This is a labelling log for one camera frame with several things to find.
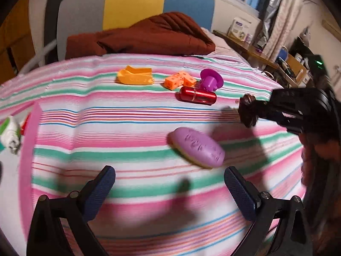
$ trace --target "folded blanket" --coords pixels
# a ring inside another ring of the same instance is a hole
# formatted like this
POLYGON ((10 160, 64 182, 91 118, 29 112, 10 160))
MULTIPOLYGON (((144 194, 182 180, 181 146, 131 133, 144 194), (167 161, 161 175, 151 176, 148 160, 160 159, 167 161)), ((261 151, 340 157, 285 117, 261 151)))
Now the folded blanket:
POLYGON ((168 12, 141 20, 129 28, 70 36, 65 58, 108 53, 207 55, 214 50, 213 41, 191 17, 168 12))

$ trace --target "shiny red tube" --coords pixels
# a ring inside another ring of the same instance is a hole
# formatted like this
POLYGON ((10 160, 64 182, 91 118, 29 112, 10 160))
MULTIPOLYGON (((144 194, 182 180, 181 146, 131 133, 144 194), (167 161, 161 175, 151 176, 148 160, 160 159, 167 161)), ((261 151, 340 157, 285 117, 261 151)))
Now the shiny red tube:
POLYGON ((217 100, 217 96, 214 92, 191 87, 182 87, 180 89, 180 99, 188 102, 213 105, 217 100))

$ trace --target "orange dice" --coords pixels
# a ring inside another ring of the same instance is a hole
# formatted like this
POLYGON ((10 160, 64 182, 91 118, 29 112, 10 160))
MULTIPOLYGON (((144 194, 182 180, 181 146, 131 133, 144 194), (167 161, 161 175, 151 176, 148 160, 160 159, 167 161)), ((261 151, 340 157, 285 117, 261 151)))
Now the orange dice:
POLYGON ((165 79, 164 86, 170 90, 174 90, 179 86, 187 86, 187 87, 194 87, 195 83, 197 82, 191 75, 189 75, 185 71, 180 71, 177 74, 169 76, 165 79))

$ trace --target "metal bolt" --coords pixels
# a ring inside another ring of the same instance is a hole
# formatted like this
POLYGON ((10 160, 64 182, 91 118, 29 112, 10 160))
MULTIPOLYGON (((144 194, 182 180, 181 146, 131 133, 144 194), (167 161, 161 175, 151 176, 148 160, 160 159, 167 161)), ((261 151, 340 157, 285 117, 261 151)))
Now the metal bolt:
POLYGON ((78 195, 79 195, 78 191, 73 191, 73 192, 70 193, 70 197, 71 198, 77 198, 78 195))
POLYGON ((266 191, 263 191, 260 195, 264 199, 269 199, 270 198, 270 194, 268 192, 266 192, 266 191))
POLYGON ((293 198, 294 198, 294 201, 295 201, 295 202, 298 202, 298 203, 301 202, 301 198, 300 198, 299 196, 294 195, 293 198))
POLYGON ((47 198, 47 195, 41 195, 39 197, 39 201, 44 201, 47 198))

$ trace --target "yellow headboard panel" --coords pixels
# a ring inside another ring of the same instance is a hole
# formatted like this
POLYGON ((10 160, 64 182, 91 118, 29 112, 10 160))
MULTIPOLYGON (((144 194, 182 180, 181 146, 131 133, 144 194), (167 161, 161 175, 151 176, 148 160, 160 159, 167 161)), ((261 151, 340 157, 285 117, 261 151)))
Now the yellow headboard panel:
POLYGON ((103 30, 127 28, 161 14, 164 0, 105 0, 103 30))

